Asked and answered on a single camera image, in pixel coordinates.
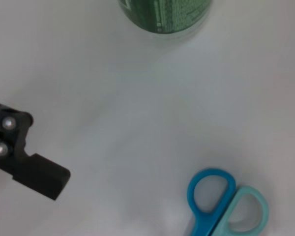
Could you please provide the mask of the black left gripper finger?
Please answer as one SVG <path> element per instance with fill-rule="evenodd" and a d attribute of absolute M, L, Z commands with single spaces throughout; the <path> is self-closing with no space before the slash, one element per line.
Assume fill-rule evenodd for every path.
<path fill-rule="evenodd" d="M 30 113 L 0 104 L 0 169 L 20 184 L 56 200 L 68 183 L 70 171 L 39 154 L 25 152 L 33 125 Z"/>

